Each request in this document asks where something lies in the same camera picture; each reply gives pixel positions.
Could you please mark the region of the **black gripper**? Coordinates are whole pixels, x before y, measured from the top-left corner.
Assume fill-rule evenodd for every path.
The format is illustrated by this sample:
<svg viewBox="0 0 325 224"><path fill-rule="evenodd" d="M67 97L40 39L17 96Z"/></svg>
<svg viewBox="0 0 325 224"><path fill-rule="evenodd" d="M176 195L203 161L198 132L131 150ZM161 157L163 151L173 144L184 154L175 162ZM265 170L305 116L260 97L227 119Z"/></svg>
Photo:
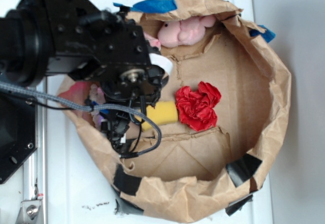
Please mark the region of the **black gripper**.
<svg viewBox="0 0 325 224"><path fill-rule="evenodd" d="M152 65L148 69L131 69L119 75L114 82L101 83L106 103L109 108L100 109L101 133L111 142L119 155L143 155L156 149L161 142L161 130L149 119L147 106L156 106L162 88L168 83L169 74L162 68ZM129 129L129 124L139 126L135 145L123 143L122 138ZM144 123L148 123L158 133L156 144L148 149L136 152L140 142Z"/></svg>

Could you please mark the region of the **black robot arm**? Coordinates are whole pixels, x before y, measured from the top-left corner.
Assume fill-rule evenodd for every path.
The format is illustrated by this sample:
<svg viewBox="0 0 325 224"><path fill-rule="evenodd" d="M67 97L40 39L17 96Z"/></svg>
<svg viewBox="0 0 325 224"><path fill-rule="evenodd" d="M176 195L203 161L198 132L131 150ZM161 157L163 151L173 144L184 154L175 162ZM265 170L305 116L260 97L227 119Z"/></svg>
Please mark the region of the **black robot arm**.
<svg viewBox="0 0 325 224"><path fill-rule="evenodd" d="M143 29L126 19L128 7L111 13L89 0L21 0L1 19L3 91L44 98L68 110L98 111L101 131L121 158L140 155L121 139L129 123L152 124L146 106L155 106L172 70L151 47ZM30 91L44 77L66 74L74 81L98 82L106 101L79 105Z"/></svg>

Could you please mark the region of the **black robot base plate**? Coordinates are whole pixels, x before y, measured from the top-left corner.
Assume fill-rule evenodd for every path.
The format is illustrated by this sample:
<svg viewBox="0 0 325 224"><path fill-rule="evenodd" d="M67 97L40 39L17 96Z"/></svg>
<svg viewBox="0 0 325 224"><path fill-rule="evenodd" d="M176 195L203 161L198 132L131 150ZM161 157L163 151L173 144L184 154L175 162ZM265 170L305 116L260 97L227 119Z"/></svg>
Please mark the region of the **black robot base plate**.
<svg viewBox="0 0 325 224"><path fill-rule="evenodd" d="M1 95L1 184L36 150L36 115L25 98Z"/></svg>

